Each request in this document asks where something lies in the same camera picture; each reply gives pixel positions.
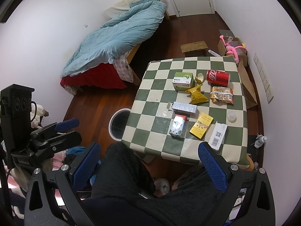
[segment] green and white tablecloth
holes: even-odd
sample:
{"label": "green and white tablecloth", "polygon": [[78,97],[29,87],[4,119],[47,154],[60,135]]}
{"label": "green and white tablecloth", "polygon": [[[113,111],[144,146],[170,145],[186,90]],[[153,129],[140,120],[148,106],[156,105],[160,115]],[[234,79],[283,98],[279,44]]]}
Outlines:
{"label": "green and white tablecloth", "polygon": [[[190,116],[185,138],[169,134],[174,112],[167,110],[168,102],[189,103],[191,97],[183,91],[176,91],[172,81],[175,72],[191,72],[193,76],[202,73],[206,79],[209,69],[230,73],[229,88],[233,90],[234,104],[212,103],[209,98],[211,85],[207,81],[201,92],[209,102],[197,104],[196,116]],[[227,113],[234,111],[236,121],[227,120]],[[212,124],[201,140],[189,130],[199,115],[204,112],[213,117]],[[248,168],[247,116],[243,87],[233,57],[190,57],[150,62],[137,92],[122,142],[129,148],[148,155],[161,156],[173,161],[199,164],[198,146],[200,141],[209,141],[215,122],[228,125],[225,139],[217,151],[227,162]]]}

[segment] wall outlet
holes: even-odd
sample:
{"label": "wall outlet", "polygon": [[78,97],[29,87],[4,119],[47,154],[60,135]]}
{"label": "wall outlet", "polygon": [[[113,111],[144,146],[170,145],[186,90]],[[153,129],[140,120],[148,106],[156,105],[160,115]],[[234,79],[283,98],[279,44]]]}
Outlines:
{"label": "wall outlet", "polygon": [[264,79],[262,80],[263,86],[264,86],[264,90],[267,91],[268,86],[270,86],[270,82],[268,81],[268,76],[265,75]]}
{"label": "wall outlet", "polygon": [[267,99],[268,99],[268,103],[270,103],[271,102],[271,100],[273,99],[273,97],[274,97],[274,94],[273,94],[273,90],[272,90],[272,87],[271,87],[271,85],[270,86],[268,86],[268,88],[267,88],[267,90],[266,90],[266,97],[267,97]]}
{"label": "wall outlet", "polygon": [[255,62],[255,64],[257,64],[257,61],[258,61],[258,56],[257,56],[257,54],[255,53],[255,54],[254,54],[254,62]]}
{"label": "wall outlet", "polygon": [[260,70],[261,70],[261,68],[262,68],[262,64],[261,64],[260,59],[257,60],[256,66],[257,66],[258,72],[260,72]]}
{"label": "wall outlet", "polygon": [[260,74],[261,80],[262,80],[262,82],[263,82],[263,79],[264,79],[264,77],[266,76],[265,69],[264,69],[263,66],[261,66],[261,69],[260,69],[259,74]]}

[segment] bed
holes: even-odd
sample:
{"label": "bed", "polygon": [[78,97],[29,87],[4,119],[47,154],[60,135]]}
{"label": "bed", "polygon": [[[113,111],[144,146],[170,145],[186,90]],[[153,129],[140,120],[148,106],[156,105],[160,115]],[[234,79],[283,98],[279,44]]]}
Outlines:
{"label": "bed", "polygon": [[123,0],[106,9],[103,13],[110,20],[82,41],[64,67],[61,86],[69,90],[83,85],[122,89],[127,87],[124,81],[139,85],[130,63],[163,18],[169,19],[161,1]]}

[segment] white bottle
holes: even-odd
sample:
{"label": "white bottle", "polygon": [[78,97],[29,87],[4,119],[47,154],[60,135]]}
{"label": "white bottle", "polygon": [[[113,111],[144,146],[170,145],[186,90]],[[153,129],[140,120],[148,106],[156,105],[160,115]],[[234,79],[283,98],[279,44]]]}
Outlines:
{"label": "white bottle", "polygon": [[257,135],[257,140],[255,141],[255,148],[256,149],[259,149],[263,144],[264,142],[267,140],[267,137],[266,136],[263,136],[263,135]]}

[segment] wooden floor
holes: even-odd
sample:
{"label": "wooden floor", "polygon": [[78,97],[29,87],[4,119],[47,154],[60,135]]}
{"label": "wooden floor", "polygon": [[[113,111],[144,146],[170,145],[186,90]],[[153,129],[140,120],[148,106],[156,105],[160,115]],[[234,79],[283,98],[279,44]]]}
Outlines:
{"label": "wooden floor", "polygon": [[[180,45],[200,40],[204,40],[208,48],[218,52],[220,29],[228,29],[228,26],[218,14],[193,15],[164,20],[154,35],[141,44],[131,62],[131,67],[142,78],[150,61],[184,57]],[[108,132],[110,118],[119,109],[131,109],[137,90],[138,88],[130,83],[125,89],[86,87],[83,93],[79,93],[73,98],[65,120],[79,119],[80,125],[75,130],[82,135],[82,146],[88,146],[91,141],[98,141],[103,157],[106,148],[114,142]],[[259,129],[257,113],[257,107],[247,111],[248,134],[258,134],[259,132],[263,134],[263,127],[262,131]],[[156,157],[146,167],[153,177],[164,177],[173,182],[190,165]]]}

